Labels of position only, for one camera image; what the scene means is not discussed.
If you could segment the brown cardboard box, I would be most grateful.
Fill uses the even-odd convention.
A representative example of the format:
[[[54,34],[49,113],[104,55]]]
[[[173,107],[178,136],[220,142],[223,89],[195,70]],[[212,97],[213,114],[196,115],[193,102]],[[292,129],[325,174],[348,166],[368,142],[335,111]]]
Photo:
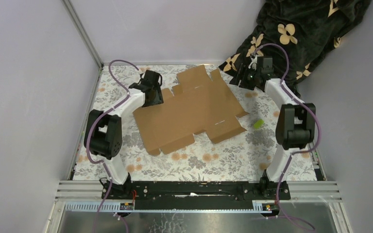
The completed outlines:
[[[162,90],[162,104],[140,107],[133,114],[148,154],[169,154],[206,133],[214,144],[245,132],[238,119],[247,115],[219,69],[205,66],[177,74],[178,84]]]

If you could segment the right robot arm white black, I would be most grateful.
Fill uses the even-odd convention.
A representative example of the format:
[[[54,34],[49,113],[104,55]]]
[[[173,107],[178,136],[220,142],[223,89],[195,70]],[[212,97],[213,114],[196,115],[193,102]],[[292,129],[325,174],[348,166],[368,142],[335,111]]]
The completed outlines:
[[[273,161],[264,170],[257,188],[263,199],[271,200],[285,191],[287,170],[292,163],[294,152],[304,149],[314,139],[316,112],[315,105],[298,98],[279,79],[273,69],[273,59],[255,55],[249,65],[241,65],[238,74],[230,83],[241,88],[264,91],[280,108],[275,129],[278,143]]]

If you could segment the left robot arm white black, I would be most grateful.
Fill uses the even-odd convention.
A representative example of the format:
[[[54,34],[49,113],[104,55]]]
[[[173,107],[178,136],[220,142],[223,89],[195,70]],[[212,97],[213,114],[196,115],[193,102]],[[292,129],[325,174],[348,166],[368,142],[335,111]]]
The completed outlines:
[[[123,145],[122,118],[139,108],[159,105],[163,78],[158,72],[145,70],[138,82],[125,86],[125,94],[106,110],[92,110],[87,118],[84,147],[90,163],[100,164],[107,174],[107,191],[124,200],[131,194],[131,178],[119,151]]]

